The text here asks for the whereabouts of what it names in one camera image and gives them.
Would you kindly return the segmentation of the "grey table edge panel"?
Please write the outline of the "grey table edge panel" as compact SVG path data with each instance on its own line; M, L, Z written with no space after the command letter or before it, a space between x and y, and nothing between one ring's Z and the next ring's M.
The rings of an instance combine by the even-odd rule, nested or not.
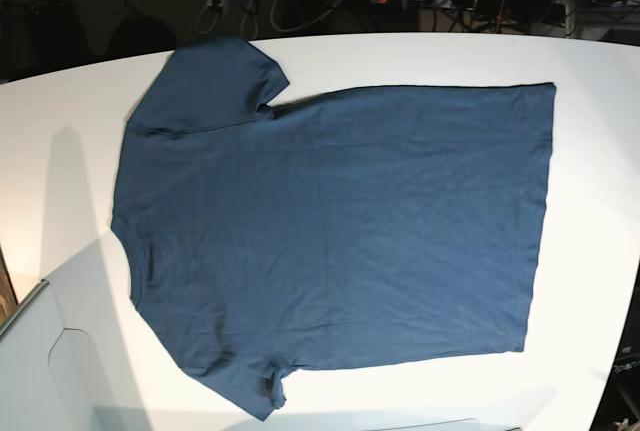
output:
M135 386L90 333L64 323L42 281L1 326L3 430L150 430Z

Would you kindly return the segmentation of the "dark blue T-shirt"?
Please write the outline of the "dark blue T-shirt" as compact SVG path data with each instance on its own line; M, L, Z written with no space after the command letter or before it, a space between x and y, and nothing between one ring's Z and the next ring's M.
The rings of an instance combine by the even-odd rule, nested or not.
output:
M555 86L372 86L274 106L237 37L175 51L129 118L111 228L177 366L249 415L297 370L520 352Z

